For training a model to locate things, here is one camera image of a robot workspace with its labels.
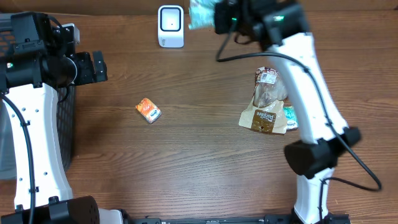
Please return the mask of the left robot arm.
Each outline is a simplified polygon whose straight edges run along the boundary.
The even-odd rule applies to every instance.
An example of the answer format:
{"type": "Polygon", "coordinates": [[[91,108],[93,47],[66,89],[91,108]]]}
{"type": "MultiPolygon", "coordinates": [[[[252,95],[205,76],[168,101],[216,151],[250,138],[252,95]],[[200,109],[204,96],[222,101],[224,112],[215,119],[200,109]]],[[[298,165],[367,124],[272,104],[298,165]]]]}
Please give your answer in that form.
{"type": "Polygon", "coordinates": [[[75,198],[65,175],[57,128],[58,91],[105,82],[100,51],[76,52],[80,33],[41,12],[1,15],[1,99],[11,122],[15,211],[2,223],[127,223],[120,210],[75,198]]]}

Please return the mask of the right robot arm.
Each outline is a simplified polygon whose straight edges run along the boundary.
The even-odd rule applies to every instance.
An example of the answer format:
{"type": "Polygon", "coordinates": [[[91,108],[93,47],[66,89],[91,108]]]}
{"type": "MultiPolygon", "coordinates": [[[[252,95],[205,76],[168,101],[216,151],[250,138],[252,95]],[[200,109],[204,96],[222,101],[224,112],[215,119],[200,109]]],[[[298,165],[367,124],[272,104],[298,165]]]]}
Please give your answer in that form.
{"type": "Polygon", "coordinates": [[[284,223],[348,223],[328,211],[328,184],[338,158],[361,138],[348,126],[328,91],[303,7],[297,1],[221,1],[215,5],[217,34],[237,32],[258,42],[286,86],[300,139],[284,154],[297,175],[297,199],[284,223]]]}

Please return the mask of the brown pastry bag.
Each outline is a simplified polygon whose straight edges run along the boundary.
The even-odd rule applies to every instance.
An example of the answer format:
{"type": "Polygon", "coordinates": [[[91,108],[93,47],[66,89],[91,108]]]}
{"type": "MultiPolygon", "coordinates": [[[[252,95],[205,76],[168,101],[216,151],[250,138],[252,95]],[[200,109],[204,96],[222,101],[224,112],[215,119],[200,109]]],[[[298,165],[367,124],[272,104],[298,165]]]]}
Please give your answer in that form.
{"type": "Polygon", "coordinates": [[[252,100],[241,113],[239,125],[266,134],[285,134],[287,118],[284,100],[287,90],[273,68],[260,67],[255,72],[255,87],[252,100]]]}

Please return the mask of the orange snack packet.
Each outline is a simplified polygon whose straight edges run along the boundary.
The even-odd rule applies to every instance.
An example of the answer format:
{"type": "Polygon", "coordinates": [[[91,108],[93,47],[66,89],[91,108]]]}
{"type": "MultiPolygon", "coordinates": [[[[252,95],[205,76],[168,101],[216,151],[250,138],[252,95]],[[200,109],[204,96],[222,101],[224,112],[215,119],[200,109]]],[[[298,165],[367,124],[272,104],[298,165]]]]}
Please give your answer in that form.
{"type": "Polygon", "coordinates": [[[162,115],[161,110],[148,98],[143,98],[140,103],[136,105],[136,110],[138,110],[150,124],[155,122],[162,115]]]}

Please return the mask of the green white tissue pack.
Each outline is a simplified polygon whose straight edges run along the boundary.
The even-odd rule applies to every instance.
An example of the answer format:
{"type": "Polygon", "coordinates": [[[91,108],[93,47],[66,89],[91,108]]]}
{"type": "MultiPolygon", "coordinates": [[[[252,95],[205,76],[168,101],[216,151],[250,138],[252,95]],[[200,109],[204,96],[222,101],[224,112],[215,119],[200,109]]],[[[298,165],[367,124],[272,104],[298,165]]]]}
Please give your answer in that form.
{"type": "Polygon", "coordinates": [[[287,130],[293,131],[299,128],[297,116],[293,106],[285,106],[284,114],[287,118],[287,130]]]}

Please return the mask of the teal white snack packet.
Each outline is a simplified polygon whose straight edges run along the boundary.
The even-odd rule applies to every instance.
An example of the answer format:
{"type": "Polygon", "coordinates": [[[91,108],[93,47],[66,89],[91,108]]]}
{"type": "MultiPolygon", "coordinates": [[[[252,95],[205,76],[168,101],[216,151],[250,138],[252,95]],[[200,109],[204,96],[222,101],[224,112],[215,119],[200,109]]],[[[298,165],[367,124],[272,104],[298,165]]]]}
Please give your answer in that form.
{"type": "Polygon", "coordinates": [[[189,16],[191,23],[189,29],[202,29],[215,26],[215,6],[219,0],[190,0],[189,16]]]}

